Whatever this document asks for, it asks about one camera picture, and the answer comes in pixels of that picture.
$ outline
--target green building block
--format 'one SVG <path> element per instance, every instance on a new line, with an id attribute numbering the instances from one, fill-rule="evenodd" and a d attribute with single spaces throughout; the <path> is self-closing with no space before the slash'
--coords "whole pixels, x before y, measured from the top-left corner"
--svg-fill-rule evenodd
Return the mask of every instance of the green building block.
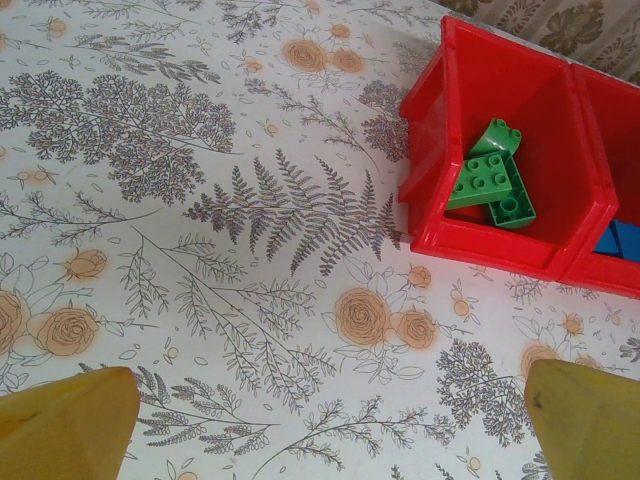
<path id="1" fill-rule="evenodd" d="M 471 158 L 464 162 L 447 210 L 495 202 L 510 191 L 511 183 L 499 153 Z"/>
<path id="2" fill-rule="evenodd" d="M 536 212 L 511 155 L 504 160 L 504 166 L 513 189 L 507 197 L 489 204 L 493 223 L 509 229 L 526 227 L 535 220 Z"/>
<path id="3" fill-rule="evenodd" d="M 469 151 L 467 158 L 487 155 L 496 150 L 513 155 L 520 146 L 521 140 L 522 134 L 520 130 L 509 128 L 504 120 L 494 118 L 489 123 L 484 135 Z"/>

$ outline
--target oilcloth tablecloth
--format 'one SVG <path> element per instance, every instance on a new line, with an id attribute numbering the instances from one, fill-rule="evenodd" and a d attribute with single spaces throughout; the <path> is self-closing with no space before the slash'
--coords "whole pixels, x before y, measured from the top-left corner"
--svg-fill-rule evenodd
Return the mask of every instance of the oilcloth tablecloth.
<path id="1" fill-rule="evenodd" d="M 548 480 L 531 363 L 638 378 L 640 304 L 409 251 L 446 13 L 0 0 L 0 393 L 130 367 L 125 480 Z"/>

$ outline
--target red plastic bin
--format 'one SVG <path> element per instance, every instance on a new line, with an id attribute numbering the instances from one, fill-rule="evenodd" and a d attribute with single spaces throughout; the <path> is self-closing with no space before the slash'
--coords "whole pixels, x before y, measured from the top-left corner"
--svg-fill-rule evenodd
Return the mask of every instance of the red plastic bin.
<path id="1" fill-rule="evenodd" d="M 602 218 L 606 197 L 569 64 L 453 17 L 400 107 L 409 120 L 411 249 L 557 280 Z M 537 219 L 493 227 L 480 207 L 445 207 L 463 155 L 502 118 L 522 132 L 514 158 Z"/>
<path id="2" fill-rule="evenodd" d="M 640 88 L 581 65 L 571 68 L 613 207 L 561 281 L 640 298 L 640 263 L 593 252 L 612 218 L 640 225 Z"/>

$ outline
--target damask wallpaper pattern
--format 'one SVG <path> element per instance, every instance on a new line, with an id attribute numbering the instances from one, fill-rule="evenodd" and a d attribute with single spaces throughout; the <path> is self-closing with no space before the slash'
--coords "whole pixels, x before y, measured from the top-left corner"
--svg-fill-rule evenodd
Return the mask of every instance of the damask wallpaper pattern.
<path id="1" fill-rule="evenodd" d="M 439 0 L 438 3 L 640 85 L 637 0 Z"/>

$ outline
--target yellow wooden object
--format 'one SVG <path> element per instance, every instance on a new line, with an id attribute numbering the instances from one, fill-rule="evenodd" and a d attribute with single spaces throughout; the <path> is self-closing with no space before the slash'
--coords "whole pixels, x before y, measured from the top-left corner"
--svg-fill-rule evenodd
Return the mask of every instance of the yellow wooden object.
<path id="1" fill-rule="evenodd" d="M 114 480 L 139 406 L 124 367 L 0 397 L 0 478 Z"/>
<path id="2" fill-rule="evenodd" d="M 524 395 L 554 480 L 640 478 L 640 382 L 538 360 Z"/>

